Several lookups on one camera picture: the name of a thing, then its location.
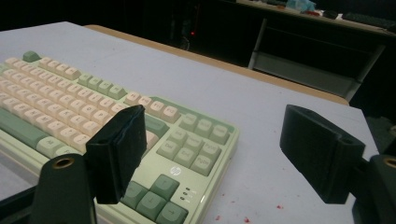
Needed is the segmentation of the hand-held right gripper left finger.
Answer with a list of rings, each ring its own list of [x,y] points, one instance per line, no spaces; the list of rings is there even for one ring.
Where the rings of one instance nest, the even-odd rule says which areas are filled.
[[[116,204],[125,195],[147,149],[145,107],[122,109],[86,144],[96,201]]]

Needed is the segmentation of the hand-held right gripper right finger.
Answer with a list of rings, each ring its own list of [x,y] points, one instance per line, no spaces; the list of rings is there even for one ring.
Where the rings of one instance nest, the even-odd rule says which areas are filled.
[[[344,203],[365,145],[320,114],[287,105],[280,148],[325,203]]]

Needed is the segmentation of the green and cream keyboard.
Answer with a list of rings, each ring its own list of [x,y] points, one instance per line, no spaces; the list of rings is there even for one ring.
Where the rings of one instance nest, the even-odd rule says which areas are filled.
[[[98,206],[99,216],[112,224],[202,224],[238,129],[33,51],[0,62],[0,151],[37,175],[56,156],[83,153],[132,105],[145,108],[147,150],[122,201]]]

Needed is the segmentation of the wooden table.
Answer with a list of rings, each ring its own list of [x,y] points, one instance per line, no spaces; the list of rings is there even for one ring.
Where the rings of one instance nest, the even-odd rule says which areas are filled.
[[[216,59],[213,59],[213,58],[210,58],[210,57],[206,57],[206,56],[203,56],[203,55],[200,55],[200,54],[196,54],[196,53],[193,53],[193,52],[189,52],[189,51],[186,51],[186,50],[183,50],[183,49],[177,49],[177,48],[174,48],[174,47],[170,47],[170,46],[164,45],[162,43],[157,43],[155,41],[147,40],[145,38],[138,37],[138,36],[135,36],[135,35],[125,34],[123,32],[116,31],[116,30],[113,30],[113,29],[110,29],[110,28],[106,28],[106,27],[101,26],[101,25],[89,24],[89,25],[85,25],[85,28],[94,30],[95,32],[99,32],[99,33],[102,33],[102,34],[111,35],[111,36],[116,37],[116,38],[124,39],[124,40],[129,41],[129,42],[134,42],[136,44],[143,45],[143,46],[146,46],[146,47],[149,47],[149,48],[153,48],[153,49],[156,49],[156,50],[160,50],[160,51],[164,51],[164,52],[167,52],[167,53],[171,53],[171,54],[174,54],[176,56],[187,58],[187,59],[199,62],[199,63],[212,65],[212,66],[215,66],[215,67],[220,68],[220,69],[224,69],[224,70],[227,70],[227,71],[230,71],[230,72],[234,72],[234,73],[236,73],[236,74],[238,74],[240,76],[254,78],[256,80],[259,80],[259,81],[262,81],[262,82],[265,82],[265,83],[274,84],[274,85],[276,85],[278,87],[286,88],[286,89],[293,90],[293,91],[298,91],[298,92],[301,92],[301,93],[306,93],[306,94],[309,94],[309,95],[312,95],[312,96],[316,96],[318,98],[322,98],[322,99],[325,99],[325,100],[329,100],[329,101],[335,102],[337,104],[349,105],[349,102],[346,99],[344,99],[344,98],[342,98],[340,96],[334,95],[332,93],[316,90],[316,89],[313,89],[311,87],[306,87],[306,86],[304,86],[302,84],[294,83],[294,82],[291,82],[291,81],[288,81],[288,80],[285,80],[285,79],[282,79],[282,78],[278,78],[278,77],[272,77],[272,76],[269,76],[269,75],[266,75],[266,74],[263,74],[263,73],[259,73],[259,72],[256,72],[256,71],[249,70],[249,69],[247,69],[245,67],[241,67],[241,66],[234,65],[234,64],[231,64],[231,63],[226,63],[226,62],[223,62],[223,61],[219,61],[219,60],[216,60]]]

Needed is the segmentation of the white-framed desk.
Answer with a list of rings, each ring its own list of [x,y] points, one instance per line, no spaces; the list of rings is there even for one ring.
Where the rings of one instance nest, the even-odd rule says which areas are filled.
[[[261,22],[248,67],[351,100],[385,49],[396,47],[389,29],[304,15],[288,0],[236,0]]]

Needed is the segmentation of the dark keyboard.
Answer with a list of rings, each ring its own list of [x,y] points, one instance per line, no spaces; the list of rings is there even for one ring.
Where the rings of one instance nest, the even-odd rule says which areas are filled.
[[[345,13],[341,16],[343,20],[346,21],[354,21],[366,25],[371,25],[375,27],[380,27],[384,29],[389,29],[396,27],[396,21],[391,21],[387,19],[382,19],[382,18],[377,18],[373,16],[368,16],[368,15],[362,15],[358,13]]]

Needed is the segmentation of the teal plastic bag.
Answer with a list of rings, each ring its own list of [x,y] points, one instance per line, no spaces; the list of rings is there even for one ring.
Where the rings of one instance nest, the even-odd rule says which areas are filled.
[[[299,12],[314,11],[316,4],[311,0],[288,0],[286,7]]]

